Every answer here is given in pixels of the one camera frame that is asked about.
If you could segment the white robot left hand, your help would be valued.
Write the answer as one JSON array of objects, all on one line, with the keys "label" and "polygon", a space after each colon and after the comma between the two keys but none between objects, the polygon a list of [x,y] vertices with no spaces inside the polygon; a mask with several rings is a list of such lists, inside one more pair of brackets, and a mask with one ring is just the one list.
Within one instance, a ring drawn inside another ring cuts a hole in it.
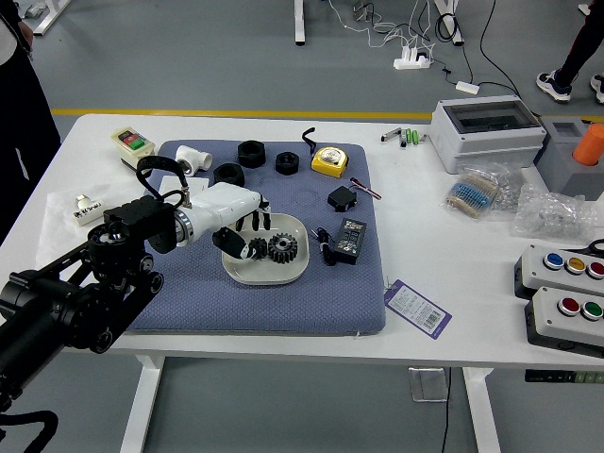
[{"label": "white robot left hand", "polygon": [[262,244],[251,245],[239,235],[243,220],[248,215],[252,215],[252,229],[258,231],[260,214],[263,216],[263,228],[269,229],[271,208],[260,193],[218,182],[195,194],[189,208],[177,210],[177,245],[194,243],[205,232],[211,231],[213,244],[230,257],[238,260],[263,258],[266,252]]}]

